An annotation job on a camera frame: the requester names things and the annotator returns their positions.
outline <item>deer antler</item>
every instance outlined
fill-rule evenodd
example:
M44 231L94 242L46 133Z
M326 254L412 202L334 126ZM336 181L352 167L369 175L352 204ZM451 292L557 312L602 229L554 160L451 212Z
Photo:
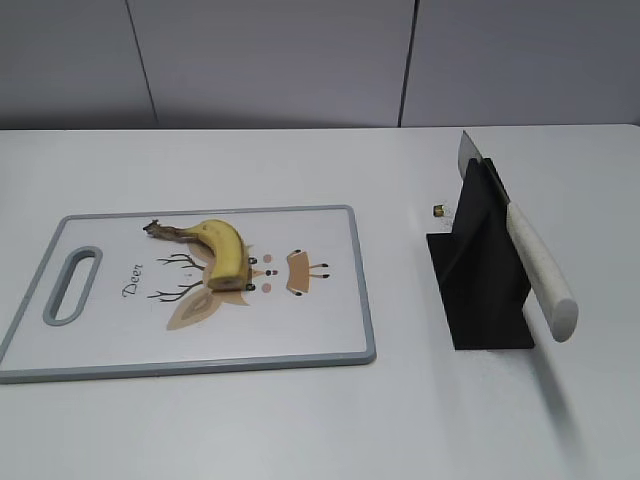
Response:
M184 288L184 290L181 292L168 293L168 292L161 292L159 290L156 290L155 295L147 295L147 298L157 298L161 302L177 302L182 297L184 297L187 293L189 293L189 291L192 288L197 287L198 285L202 285L202 280L200 280L199 282L193 283L191 285L178 285L178 287Z
M175 262L188 262L189 265L183 265L181 268L197 268L198 270L204 270L204 267L201 267L196 262L194 262L193 258L191 258L191 255L187 255L186 253L174 253L173 255L169 255L169 258L157 258L156 260L158 260L159 262L164 262L163 265Z

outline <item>gray cutting board rim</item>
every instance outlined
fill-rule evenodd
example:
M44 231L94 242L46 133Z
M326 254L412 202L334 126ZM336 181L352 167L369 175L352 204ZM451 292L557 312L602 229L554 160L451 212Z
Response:
M313 353L302 355L270 355L264 357L224 358L211 360L187 360L178 362L153 362L141 364L86 365L69 368L35 368L35 369L2 369L7 350L11 346L14 335L20 326L24 312L38 287L49 259L56 248L65 226L74 220L123 219L132 217L168 217L187 215L227 215L245 213L284 213L284 212L320 212L342 210L348 218L348 229L351 240L351 252L357 279L357 292L362 315L362 330L365 348L361 351ZM63 218L44 254L44 257L33 277L27 293L11 323L9 330L0 344L0 383L46 382L66 380L87 380L104 378L127 378L160 375L177 375L192 373L218 373L244 370L265 370L300 367L322 367L340 365L363 365L376 358L373 328L367 299L366 284L362 267L360 244L356 227L355 214L348 205L295 206L280 208L245 208L225 210L190 210L169 212L136 212L120 214L71 215Z

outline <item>banana stem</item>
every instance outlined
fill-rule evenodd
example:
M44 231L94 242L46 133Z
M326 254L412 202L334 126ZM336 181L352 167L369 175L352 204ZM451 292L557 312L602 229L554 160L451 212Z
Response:
M197 238L196 234L187 232L183 228L160 225L158 220L153 220L149 225L142 229L154 238L160 238L162 240L169 240L172 242L189 239L195 240Z

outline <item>knife handle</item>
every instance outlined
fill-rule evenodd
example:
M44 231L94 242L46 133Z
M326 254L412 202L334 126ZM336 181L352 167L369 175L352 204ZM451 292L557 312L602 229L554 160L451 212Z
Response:
M551 252L514 202L507 205L507 231L553 338L568 340L578 322L578 304Z

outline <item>white cutting board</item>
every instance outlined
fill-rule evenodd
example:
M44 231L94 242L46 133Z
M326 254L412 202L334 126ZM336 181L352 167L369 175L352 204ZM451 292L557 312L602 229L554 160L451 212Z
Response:
M176 227L211 218L232 224L257 259L255 291L211 294L197 285L212 261L207 249L147 236L142 227L156 218ZM102 258L84 307L69 323L52 326L44 312L63 265L89 246ZM309 270L319 277L294 278L288 256L320 264ZM288 283L308 284L308 292L296 295ZM176 301L168 300L179 295L154 297L190 285ZM68 217L0 355L5 383L368 363L375 346L353 211L329 206Z

